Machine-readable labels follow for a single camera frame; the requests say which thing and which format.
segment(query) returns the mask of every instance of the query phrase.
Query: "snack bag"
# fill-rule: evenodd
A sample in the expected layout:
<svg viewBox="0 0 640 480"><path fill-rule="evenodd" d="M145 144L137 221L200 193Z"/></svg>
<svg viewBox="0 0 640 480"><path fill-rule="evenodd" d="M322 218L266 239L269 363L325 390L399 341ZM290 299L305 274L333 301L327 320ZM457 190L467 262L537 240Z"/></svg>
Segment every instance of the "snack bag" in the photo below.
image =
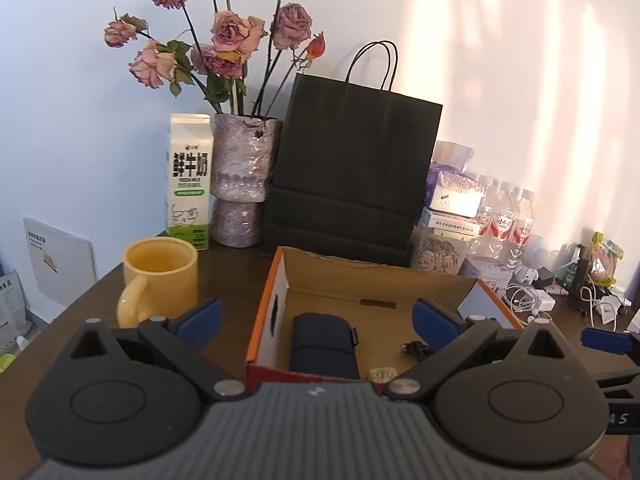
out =
<svg viewBox="0 0 640 480"><path fill-rule="evenodd" d="M616 279L613 277L616 272L616 264L624 254L624 251L603 233L595 232L591 238L591 255L589 257L591 281L601 286L611 286L616 283Z"/></svg>

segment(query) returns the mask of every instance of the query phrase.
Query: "cardboard box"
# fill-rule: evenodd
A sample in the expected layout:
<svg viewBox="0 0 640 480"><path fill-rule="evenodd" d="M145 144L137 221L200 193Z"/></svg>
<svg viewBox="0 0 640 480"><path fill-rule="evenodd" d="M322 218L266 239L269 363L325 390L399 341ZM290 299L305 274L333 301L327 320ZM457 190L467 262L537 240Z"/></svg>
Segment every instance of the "cardboard box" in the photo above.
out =
<svg viewBox="0 0 640 480"><path fill-rule="evenodd" d="M402 343L417 340L412 307L427 298L463 317L483 314L501 325L520 328L513 313L482 280L433 274L320 256L299 249L276 250L246 354L247 383L337 381L289 372L292 320L303 312L341 316L357 327L356 359L361 378L369 369L415 365Z"/></svg>

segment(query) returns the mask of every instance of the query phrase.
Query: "water bottle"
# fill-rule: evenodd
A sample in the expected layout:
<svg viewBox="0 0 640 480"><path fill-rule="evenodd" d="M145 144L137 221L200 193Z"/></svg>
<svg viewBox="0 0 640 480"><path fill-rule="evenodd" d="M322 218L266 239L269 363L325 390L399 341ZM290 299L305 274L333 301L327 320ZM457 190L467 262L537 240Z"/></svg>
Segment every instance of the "water bottle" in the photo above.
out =
<svg viewBox="0 0 640 480"><path fill-rule="evenodd" d="M486 245L484 256L487 258L500 258L500 251L504 244L511 224L513 223L513 209L511 208L510 193L513 192L513 185L503 182L497 194L497 207L491 215L491 222L486 234Z"/></svg>
<svg viewBox="0 0 640 480"><path fill-rule="evenodd" d="M480 175L478 177L478 184L484 186L485 192L484 197L482 197L482 201L480 202L480 206L478 207L478 212L476 213L476 222L480 225L480 231L478 233L478 238L471 242L471 247L469 247L469 256L474 256L478 254L482 242L484 241L484 235L489 229L489 222L491 221L491 213L494 212L495 209L495 194L498 191L498 187L494 185L494 180L490 176Z"/></svg>
<svg viewBox="0 0 640 480"><path fill-rule="evenodd" d="M513 191L509 193L511 209L513 209L513 221L515 221L516 216L518 215L518 202L520 201L521 193L522 193L522 188L518 186L514 186Z"/></svg>
<svg viewBox="0 0 640 480"><path fill-rule="evenodd" d="M510 269L514 269L524 247L529 241L529 235L533 228L533 198L534 194L529 189L522 190L522 198L518 201L517 218L509 231L508 241L504 245L501 261Z"/></svg>

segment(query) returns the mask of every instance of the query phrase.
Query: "clear container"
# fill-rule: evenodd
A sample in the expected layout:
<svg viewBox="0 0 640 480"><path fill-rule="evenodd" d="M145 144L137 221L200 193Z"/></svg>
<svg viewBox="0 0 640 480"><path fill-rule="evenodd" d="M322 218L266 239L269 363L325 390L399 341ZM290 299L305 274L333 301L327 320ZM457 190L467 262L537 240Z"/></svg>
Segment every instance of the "clear container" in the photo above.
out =
<svg viewBox="0 0 640 480"><path fill-rule="evenodd" d="M475 238L444 229L416 226L411 236L411 266L441 274L457 274Z"/></svg>

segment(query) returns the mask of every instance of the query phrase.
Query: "bag handle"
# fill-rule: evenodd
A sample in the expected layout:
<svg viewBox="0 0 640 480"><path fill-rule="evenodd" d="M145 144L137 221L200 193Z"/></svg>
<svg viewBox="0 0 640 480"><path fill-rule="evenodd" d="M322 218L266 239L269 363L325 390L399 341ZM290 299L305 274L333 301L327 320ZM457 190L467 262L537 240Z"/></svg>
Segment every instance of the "bag handle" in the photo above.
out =
<svg viewBox="0 0 640 480"><path fill-rule="evenodd" d="M380 87L380 89L383 90L385 88L386 78L389 76L389 71L391 70L391 51L389 50L389 47L386 46L387 43L390 44L393 47L394 53L396 54L396 62L394 63L394 71L391 74L391 79L389 81L389 88L388 88L388 90L391 92L391 87L394 84L394 80L396 79L396 72L398 71L398 47L396 47L396 44L393 41L389 41L389 40L371 41L371 43L367 43L365 46L363 46L358 51L358 53L353 57L353 61L351 61L351 65L349 66L349 70L347 71L347 77L345 79L345 82L347 82L347 83L349 82L349 78L351 77L351 70L353 70L353 67L356 65L358 60L362 56L364 56L366 51L369 50L370 48L373 48L376 45L382 45L383 47L385 47L386 56L387 56L387 59L388 59L388 65L386 66L385 78L383 79L382 86Z"/></svg>

